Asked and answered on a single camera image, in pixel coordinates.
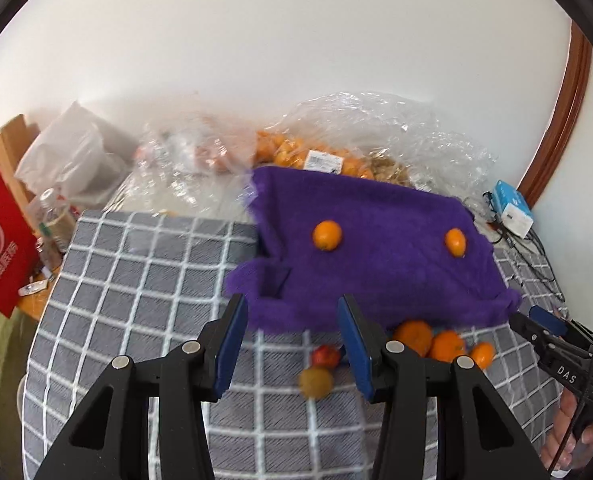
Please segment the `person's right hand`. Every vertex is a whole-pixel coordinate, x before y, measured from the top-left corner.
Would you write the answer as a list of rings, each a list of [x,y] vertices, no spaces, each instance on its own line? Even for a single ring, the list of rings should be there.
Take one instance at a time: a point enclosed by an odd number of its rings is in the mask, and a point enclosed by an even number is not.
[[[559,477],[562,471],[586,466],[593,457],[593,423],[584,429],[578,439],[569,434],[565,440],[576,409],[577,398],[569,390],[563,390],[554,417],[554,426],[547,434],[539,453],[546,469],[557,470],[556,477]]]

